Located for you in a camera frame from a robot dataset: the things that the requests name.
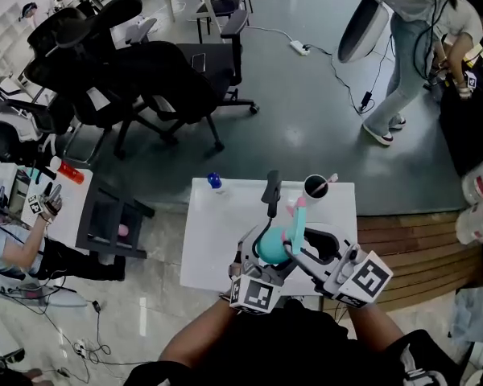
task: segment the blue bottle cap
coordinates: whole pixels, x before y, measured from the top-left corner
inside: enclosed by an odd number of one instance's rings
[[[222,187],[222,181],[220,180],[218,173],[209,173],[208,183],[213,189],[220,189]]]

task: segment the cup of dark liquid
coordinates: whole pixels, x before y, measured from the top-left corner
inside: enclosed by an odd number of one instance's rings
[[[304,180],[303,197],[306,204],[320,202],[328,194],[329,183],[324,176],[310,175]]]

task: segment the glove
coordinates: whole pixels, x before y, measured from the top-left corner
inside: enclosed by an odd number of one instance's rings
[[[63,207],[63,199],[61,198],[60,191],[61,185],[58,185],[50,195],[43,193],[40,196],[39,202],[43,209],[41,217],[45,220],[54,220]]]
[[[456,88],[458,90],[458,94],[460,95],[461,100],[469,100],[473,94],[473,92],[471,92],[470,87],[467,85],[467,83],[457,84]]]

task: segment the wooden floor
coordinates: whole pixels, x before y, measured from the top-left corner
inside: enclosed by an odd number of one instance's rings
[[[458,214],[357,218],[361,248],[368,253],[374,250],[394,271],[378,299],[383,310],[402,309],[436,298],[479,275],[481,246],[458,243]],[[323,310],[334,316],[337,305],[338,301],[324,298]]]

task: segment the jeans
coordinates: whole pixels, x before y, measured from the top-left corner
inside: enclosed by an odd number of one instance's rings
[[[123,270],[115,265],[103,265],[93,256],[82,254],[57,241],[45,239],[43,259],[35,277],[45,280],[76,276],[89,280],[113,281],[122,275]]]
[[[394,13],[390,21],[390,29],[395,42],[395,66],[386,99],[365,119],[365,125],[374,133],[384,136],[393,125],[401,121],[399,112],[417,97],[423,87],[424,78],[415,70],[413,51],[419,35],[428,28],[426,22],[405,22]],[[429,72],[433,54],[431,50],[430,32],[420,38],[415,53],[415,64],[424,73]],[[429,51],[427,62],[425,55]]]

